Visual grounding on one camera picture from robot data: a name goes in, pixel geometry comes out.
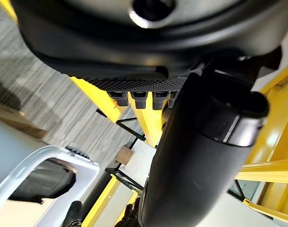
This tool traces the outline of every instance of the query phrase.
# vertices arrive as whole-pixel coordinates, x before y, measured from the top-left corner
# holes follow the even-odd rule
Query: black plastic bracket
[[[209,75],[209,80],[221,77],[250,91],[257,78],[279,68],[281,58],[282,49],[279,46],[260,56],[205,59],[209,63],[203,69],[203,75]]]
[[[34,202],[34,203],[39,203],[41,205],[44,203],[44,201],[42,200],[42,196],[40,195],[31,197],[31,198],[11,195],[8,199],[13,200],[13,201]]]
[[[153,110],[162,110],[163,102],[169,97],[169,92],[167,91],[158,91],[152,93],[152,109]]]
[[[127,92],[108,91],[107,94],[117,101],[118,106],[128,106]]]
[[[136,109],[146,108],[146,99],[148,92],[130,92],[131,97],[135,100]]]

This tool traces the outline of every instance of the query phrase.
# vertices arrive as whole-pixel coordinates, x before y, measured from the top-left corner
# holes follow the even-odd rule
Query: white wall
[[[277,224],[224,194],[211,212],[196,227],[279,227]]]
[[[257,79],[254,86],[253,86],[253,90],[255,90],[255,91],[260,90],[265,84],[267,84],[269,81],[271,81],[275,76],[277,76],[288,65],[288,33],[282,42],[282,50],[283,50],[283,53],[282,53],[283,58],[281,60],[279,70]]]
[[[141,140],[137,140],[131,149],[134,155],[120,170],[144,187],[156,149]]]

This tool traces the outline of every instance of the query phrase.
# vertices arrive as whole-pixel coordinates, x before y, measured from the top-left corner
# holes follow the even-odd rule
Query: yellow steel beam
[[[247,164],[288,158],[288,82],[268,93],[270,113]]]
[[[279,211],[276,211],[276,210],[272,210],[270,208],[267,208],[267,207],[263,207],[263,206],[259,206],[259,205],[256,205],[254,203],[252,203],[250,200],[248,199],[244,199],[243,203],[254,209],[255,211],[257,212],[260,212],[262,214],[265,214],[265,215],[268,215],[268,216],[271,216],[273,218],[276,218],[278,220],[281,220],[281,221],[284,221],[286,223],[288,223],[288,214],[284,214],[282,212],[279,212]]]
[[[0,0],[0,5],[7,12],[7,14],[12,18],[12,20],[17,22],[17,16],[11,5],[11,2],[9,0]]]
[[[124,112],[125,107],[117,105],[117,102],[110,98],[106,91],[102,91],[83,79],[72,77],[73,82],[83,90],[86,95],[98,106],[98,108],[114,123]]]
[[[261,197],[258,205],[272,210],[283,212],[288,200],[288,183],[268,183],[268,186]]]
[[[273,80],[271,80],[267,85],[265,85],[261,92],[263,94],[268,93],[274,86],[279,85],[283,86],[284,83],[288,81],[288,66],[279,74],[277,75]]]
[[[134,110],[134,113],[139,121],[139,124],[147,138],[146,142],[155,147],[158,144],[162,135],[162,110],[152,109],[152,93],[148,93],[145,109],[136,109],[135,100],[128,94],[129,103]]]
[[[111,175],[110,182],[107,184],[107,186],[99,196],[98,200],[84,219],[82,227],[93,227],[98,217],[101,215],[102,211],[111,199],[112,195],[115,193],[119,184],[120,181],[118,181],[114,175]]]
[[[236,179],[288,183],[288,159],[244,165]]]

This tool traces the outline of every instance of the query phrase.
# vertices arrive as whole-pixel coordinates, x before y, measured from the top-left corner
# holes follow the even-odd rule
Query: yellow metal frame
[[[288,183],[267,183],[263,194],[261,194],[257,204],[272,210],[284,212],[284,207],[288,201]]]
[[[284,214],[282,212],[279,212],[279,211],[276,211],[276,210],[272,210],[272,209],[269,209],[267,207],[263,207],[263,206],[259,206],[259,205],[256,205],[254,203],[252,203],[250,200],[248,199],[244,199],[243,203],[254,209],[255,211],[257,212],[260,212],[262,214],[265,214],[265,215],[268,215],[268,216],[271,216],[273,218],[276,218],[278,220],[281,220],[281,221],[284,221],[286,223],[288,223],[288,214]]]
[[[288,66],[284,68],[284,70],[279,75],[277,75],[273,80],[271,80],[268,84],[266,84],[261,89],[261,92],[263,94],[267,94],[276,85],[282,86],[287,81],[288,81]]]
[[[162,110],[152,109],[152,92],[148,92],[145,109],[136,109],[135,101],[130,93],[128,93],[128,99],[146,136],[146,142],[152,147],[155,147],[162,136],[164,121],[162,118]]]
[[[12,20],[17,22],[17,16],[11,5],[11,2],[9,0],[0,0],[0,5],[7,12],[7,14],[12,18]]]
[[[117,102],[111,99],[106,91],[98,89],[85,80],[77,79],[76,77],[71,79],[111,121],[116,123],[126,107],[118,106]]]
[[[288,159],[244,165],[236,179],[288,183]]]

